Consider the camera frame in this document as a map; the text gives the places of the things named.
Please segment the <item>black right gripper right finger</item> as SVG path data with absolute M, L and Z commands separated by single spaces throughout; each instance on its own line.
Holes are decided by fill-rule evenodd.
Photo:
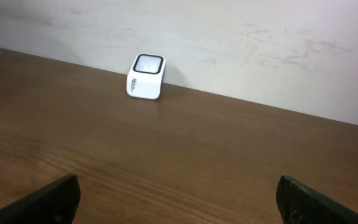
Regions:
M 287 175 L 278 182 L 276 202 L 284 224 L 358 224 L 358 213 Z

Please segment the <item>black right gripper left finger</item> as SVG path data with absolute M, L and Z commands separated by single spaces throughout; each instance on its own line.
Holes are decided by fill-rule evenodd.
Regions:
M 0 224 L 71 224 L 80 198 L 77 176 L 68 174 L 0 209 Z

